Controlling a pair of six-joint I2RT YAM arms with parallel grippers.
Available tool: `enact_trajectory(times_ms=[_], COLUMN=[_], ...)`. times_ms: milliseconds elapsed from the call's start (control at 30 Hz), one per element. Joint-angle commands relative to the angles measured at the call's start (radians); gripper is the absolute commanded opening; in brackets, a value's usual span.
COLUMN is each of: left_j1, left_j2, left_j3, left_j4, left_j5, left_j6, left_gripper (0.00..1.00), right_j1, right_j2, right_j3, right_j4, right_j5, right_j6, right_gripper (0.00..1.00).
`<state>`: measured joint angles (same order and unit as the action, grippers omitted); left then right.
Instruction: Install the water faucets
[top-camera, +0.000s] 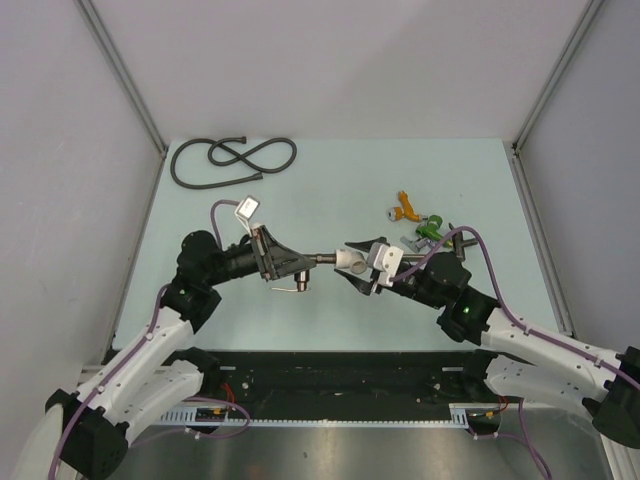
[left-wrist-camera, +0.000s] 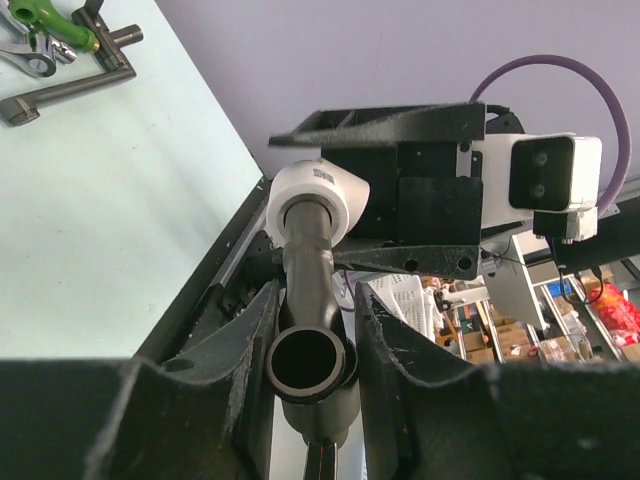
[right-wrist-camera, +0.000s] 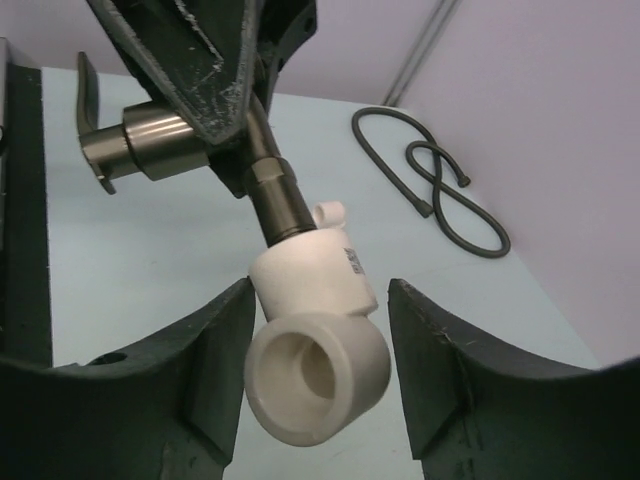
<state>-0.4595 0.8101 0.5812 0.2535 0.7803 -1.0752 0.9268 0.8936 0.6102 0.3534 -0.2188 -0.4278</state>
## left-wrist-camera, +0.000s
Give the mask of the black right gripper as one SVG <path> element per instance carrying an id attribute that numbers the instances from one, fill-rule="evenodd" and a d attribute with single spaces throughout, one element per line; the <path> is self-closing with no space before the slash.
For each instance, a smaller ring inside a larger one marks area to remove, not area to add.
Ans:
<path id="1" fill-rule="evenodd" d="M 350 238 L 423 245 L 335 248 L 337 268 L 472 280 L 483 182 L 456 174 L 453 143 L 482 140 L 485 115 L 480 102 L 318 110 L 269 145 L 324 148 L 323 158 L 368 182 L 369 200 Z"/>

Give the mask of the white plastic pipe tee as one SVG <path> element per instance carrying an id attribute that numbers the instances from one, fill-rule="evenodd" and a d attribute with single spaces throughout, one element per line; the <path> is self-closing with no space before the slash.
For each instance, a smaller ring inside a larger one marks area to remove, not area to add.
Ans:
<path id="1" fill-rule="evenodd" d="M 301 160 L 281 169 L 274 177 L 266 207 L 265 231 L 283 247 L 289 240 L 286 215 L 301 201 L 320 203 L 330 216 L 331 246 L 338 245 L 364 213 L 369 183 L 324 158 Z"/>

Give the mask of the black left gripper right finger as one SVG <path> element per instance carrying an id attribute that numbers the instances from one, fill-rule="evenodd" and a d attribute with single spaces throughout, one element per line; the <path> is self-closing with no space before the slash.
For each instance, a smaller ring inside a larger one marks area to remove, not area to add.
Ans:
<path id="1" fill-rule="evenodd" d="M 372 479 L 635 479 L 639 367 L 468 363 L 356 289 Z"/>

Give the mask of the brushed steel water faucet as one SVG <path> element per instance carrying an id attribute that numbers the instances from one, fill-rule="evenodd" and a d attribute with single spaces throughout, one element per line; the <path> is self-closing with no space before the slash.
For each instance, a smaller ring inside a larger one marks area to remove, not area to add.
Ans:
<path id="1" fill-rule="evenodd" d="M 284 220 L 286 293 L 265 369 L 307 446 L 305 478 L 334 479 L 338 450 L 359 412 L 358 354 L 334 294 L 327 208 L 299 201 Z"/>

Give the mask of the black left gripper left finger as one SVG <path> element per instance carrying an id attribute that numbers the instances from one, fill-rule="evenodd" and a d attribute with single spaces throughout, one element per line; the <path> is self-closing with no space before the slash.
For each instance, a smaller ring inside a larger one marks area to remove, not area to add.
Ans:
<path id="1" fill-rule="evenodd" d="M 273 394 L 264 360 L 280 286 L 155 366 L 127 360 L 1 365 L 5 479 L 265 479 Z"/>

